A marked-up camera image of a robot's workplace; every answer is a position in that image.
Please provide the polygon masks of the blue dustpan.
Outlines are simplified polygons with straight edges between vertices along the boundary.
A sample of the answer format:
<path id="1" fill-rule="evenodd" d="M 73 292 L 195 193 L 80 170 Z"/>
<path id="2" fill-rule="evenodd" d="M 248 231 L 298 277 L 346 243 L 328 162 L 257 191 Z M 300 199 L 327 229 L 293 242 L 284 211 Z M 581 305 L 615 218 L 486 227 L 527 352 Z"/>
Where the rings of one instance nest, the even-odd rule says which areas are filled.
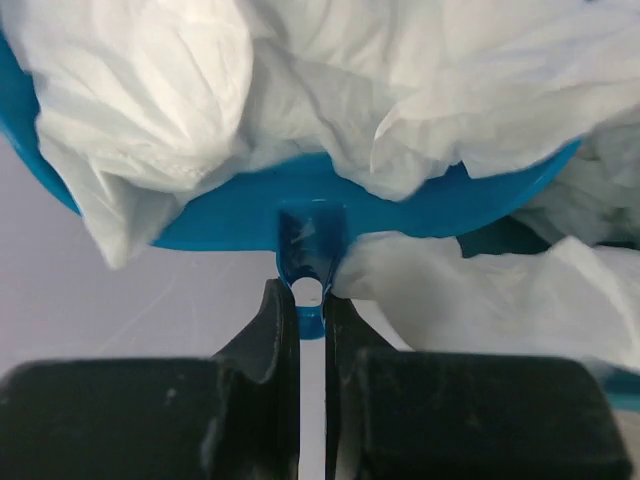
<path id="1" fill-rule="evenodd" d="M 235 177 L 193 200 L 157 246 L 182 251 L 272 251 L 286 285 L 313 278 L 329 286 L 348 245 L 365 233 L 457 237 L 465 256 L 538 252 L 507 217 L 538 194 L 578 150 L 562 147 L 524 171 L 482 179 L 462 165 L 401 202 L 380 199 L 339 177 L 328 156 L 304 155 Z"/>

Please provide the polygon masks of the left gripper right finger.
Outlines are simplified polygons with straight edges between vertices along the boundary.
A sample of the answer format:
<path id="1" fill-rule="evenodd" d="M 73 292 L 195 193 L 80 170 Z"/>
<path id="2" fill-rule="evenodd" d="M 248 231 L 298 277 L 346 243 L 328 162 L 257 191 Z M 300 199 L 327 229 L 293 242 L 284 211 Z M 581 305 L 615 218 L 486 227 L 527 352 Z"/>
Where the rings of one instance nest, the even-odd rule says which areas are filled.
<path id="1" fill-rule="evenodd" d="M 328 297 L 329 479 L 629 479 L 609 393 L 558 357 L 400 351 Z"/>

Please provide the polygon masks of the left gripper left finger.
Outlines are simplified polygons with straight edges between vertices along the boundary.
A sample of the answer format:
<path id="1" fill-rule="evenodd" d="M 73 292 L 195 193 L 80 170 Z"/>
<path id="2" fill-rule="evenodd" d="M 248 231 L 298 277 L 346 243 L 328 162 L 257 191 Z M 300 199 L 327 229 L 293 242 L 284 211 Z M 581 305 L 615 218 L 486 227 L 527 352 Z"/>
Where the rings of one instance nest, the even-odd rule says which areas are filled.
<path id="1" fill-rule="evenodd" d="M 300 345 L 293 296 L 203 358 L 41 360 L 1 381 L 5 479 L 294 479 Z"/>

